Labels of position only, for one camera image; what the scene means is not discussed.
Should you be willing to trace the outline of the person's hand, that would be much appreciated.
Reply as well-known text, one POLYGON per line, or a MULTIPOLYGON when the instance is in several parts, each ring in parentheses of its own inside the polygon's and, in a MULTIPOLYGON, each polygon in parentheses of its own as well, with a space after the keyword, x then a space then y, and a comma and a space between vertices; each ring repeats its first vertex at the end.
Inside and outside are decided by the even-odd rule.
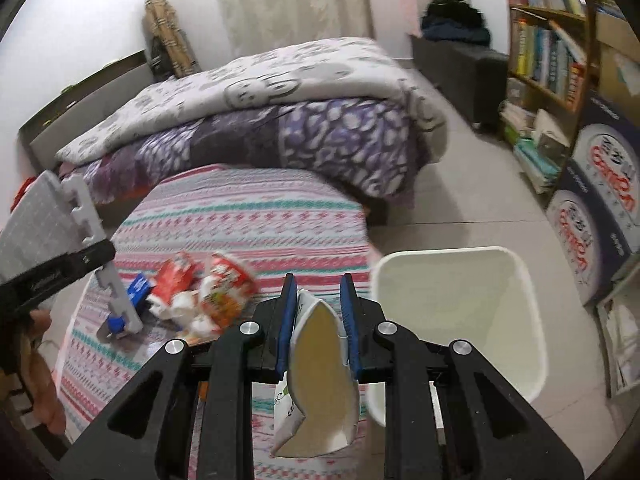
POLYGON ((51 434, 62 436, 66 429, 63 405, 56 393, 49 367, 36 348, 39 338, 50 328, 51 315, 47 310, 35 309, 29 312, 32 319, 28 331, 21 340, 21 371, 32 396, 35 419, 48 428, 51 434))

